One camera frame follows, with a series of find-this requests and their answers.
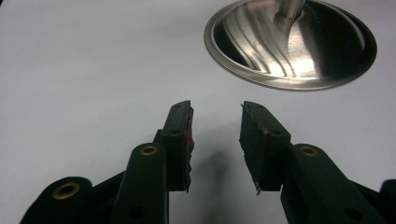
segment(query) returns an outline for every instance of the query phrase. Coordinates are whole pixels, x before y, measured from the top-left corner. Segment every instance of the stainless steel lid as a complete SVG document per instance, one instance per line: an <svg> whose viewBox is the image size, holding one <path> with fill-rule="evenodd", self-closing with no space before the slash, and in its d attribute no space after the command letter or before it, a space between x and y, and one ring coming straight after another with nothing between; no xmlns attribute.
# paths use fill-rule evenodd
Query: stainless steel lid
<svg viewBox="0 0 396 224"><path fill-rule="evenodd" d="M360 20L319 1L236 2L210 19L205 44L234 74L292 91L353 80L376 55L375 38Z"/></svg>

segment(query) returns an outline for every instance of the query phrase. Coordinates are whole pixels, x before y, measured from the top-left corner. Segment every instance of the white table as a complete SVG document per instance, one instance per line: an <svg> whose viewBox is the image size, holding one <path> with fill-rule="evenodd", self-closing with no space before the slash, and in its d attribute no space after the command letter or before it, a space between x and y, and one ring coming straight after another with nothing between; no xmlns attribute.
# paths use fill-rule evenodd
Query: white table
<svg viewBox="0 0 396 224"><path fill-rule="evenodd" d="M231 75L204 29L233 1L5 0L0 7L0 217L21 221L50 183L94 185L125 169L171 105L194 110L192 184L171 193L177 223L287 223L279 193L256 191L239 145L242 104L265 105L292 143L324 149L379 190L396 171L396 2L342 1L376 37L373 67L346 85L278 91Z"/></svg>

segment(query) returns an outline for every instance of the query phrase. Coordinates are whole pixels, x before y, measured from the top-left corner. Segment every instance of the white surface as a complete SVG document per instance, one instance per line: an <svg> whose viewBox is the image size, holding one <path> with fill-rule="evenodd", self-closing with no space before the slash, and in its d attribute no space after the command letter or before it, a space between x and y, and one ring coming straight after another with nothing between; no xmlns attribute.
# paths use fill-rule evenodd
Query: white surface
<svg viewBox="0 0 396 224"><path fill-rule="evenodd" d="M171 105L194 111L191 192L171 193L171 223L286 223L278 193L255 196L239 146L245 100L265 105L292 142L323 148L378 190L396 171L396 2L341 1L375 34L362 77L313 92L246 82L205 49L207 21L233 1L5 0L0 7L0 223L69 175L94 185L150 142Z"/></svg>

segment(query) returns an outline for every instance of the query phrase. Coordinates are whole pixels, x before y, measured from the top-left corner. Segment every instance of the tabletop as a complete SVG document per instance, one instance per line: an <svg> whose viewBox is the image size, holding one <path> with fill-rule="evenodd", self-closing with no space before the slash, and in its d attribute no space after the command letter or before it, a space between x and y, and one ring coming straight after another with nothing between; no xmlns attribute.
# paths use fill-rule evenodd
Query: tabletop
<svg viewBox="0 0 396 224"><path fill-rule="evenodd" d="M293 144L324 149L349 179L379 190L394 178L396 2L326 1L363 21L378 53L364 75L324 91L265 88L219 66L204 30L232 2L5 0L0 222L20 222L55 180L118 174L184 100L194 108L192 182L170 193L170 223L287 223L280 193L256 196L245 165L244 101L266 106Z"/></svg>

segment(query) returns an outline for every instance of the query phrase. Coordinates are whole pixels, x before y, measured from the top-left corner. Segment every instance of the round metal lid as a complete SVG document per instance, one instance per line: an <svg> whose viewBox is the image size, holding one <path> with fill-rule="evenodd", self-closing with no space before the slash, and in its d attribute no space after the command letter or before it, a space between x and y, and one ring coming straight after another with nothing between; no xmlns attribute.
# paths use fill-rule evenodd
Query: round metal lid
<svg viewBox="0 0 396 224"><path fill-rule="evenodd" d="M223 8L205 28L209 52L248 81L291 91L341 85L370 68L375 38L360 20L319 1L290 2L240 1Z"/></svg>

